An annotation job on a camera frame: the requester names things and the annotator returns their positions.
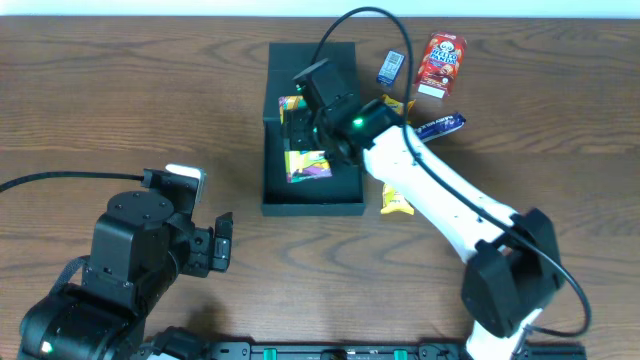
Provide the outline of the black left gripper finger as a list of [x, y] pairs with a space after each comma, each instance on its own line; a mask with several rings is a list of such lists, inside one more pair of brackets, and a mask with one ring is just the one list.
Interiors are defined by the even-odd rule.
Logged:
[[231, 239], [233, 235], [233, 213], [227, 212], [216, 218], [214, 233], [216, 238]]
[[209, 269], [224, 273], [228, 270], [231, 260], [231, 244], [229, 239], [216, 237], [211, 244]]

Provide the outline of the green Pretz snack box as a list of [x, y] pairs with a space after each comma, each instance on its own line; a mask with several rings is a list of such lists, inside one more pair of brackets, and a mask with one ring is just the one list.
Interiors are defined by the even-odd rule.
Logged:
[[291, 138], [288, 138], [286, 125], [292, 125], [302, 119], [308, 106], [302, 96], [282, 96], [278, 99], [280, 123], [284, 144], [285, 172], [288, 183], [300, 183], [307, 180], [330, 178], [332, 176], [329, 161], [321, 150], [293, 150]]

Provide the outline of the black gift box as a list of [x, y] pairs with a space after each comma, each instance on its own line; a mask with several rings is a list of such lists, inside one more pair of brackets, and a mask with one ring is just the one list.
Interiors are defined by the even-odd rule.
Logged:
[[310, 66], [315, 49], [314, 43], [271, 42], [268, 47], [261, 205], [265, 216], [361, 216], [365, 210], [363, 173], [357, 167], [337, 164], [328, 178], [286, 180], [278, 100], [296, 93], [293, 77]]

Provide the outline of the dark blue chocolate bar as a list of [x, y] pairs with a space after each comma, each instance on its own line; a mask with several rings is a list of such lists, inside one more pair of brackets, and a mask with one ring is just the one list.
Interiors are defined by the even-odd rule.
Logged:
[[466, 124], [466, 118], [459, 112], [433, 120], [414, 129], [417, 137], [422, 142], [448, 135], [462, 128]]

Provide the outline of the red Hello Panda box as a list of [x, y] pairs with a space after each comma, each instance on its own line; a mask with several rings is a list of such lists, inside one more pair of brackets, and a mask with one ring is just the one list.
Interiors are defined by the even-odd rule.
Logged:
[[439, 99], [450, 96], [466, 48], [467, 41], [462, 36], [432, 33], [414, 81], [416, 91]]

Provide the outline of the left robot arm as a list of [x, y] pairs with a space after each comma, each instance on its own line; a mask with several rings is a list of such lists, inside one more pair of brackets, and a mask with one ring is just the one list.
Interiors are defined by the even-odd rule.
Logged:
[[70, 261], [20, 326], [21, 359], [127, 359], [146, 319], [181, 275], [226, 272], [233, 215], [213, 227], [191, 220], [193, 202], [159, 192], [113, 196], [96, 222], [91, 252]]

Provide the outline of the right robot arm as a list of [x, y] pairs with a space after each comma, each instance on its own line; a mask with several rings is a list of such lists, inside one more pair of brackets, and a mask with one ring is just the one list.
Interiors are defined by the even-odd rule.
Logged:
[[320, 153], [325, 169], [362, 165], [399, 192], [466, 265], [461, 296], [474, 319], [466, 354], [513, 359], [570, 280], [553, 224], [537, 209], [521, 215], [487, 196], [438, 158], [407, 122], [413, 104], [384, 95], [363, 105], [350, 92], [333, 99], [282, 97], [285, 149]]

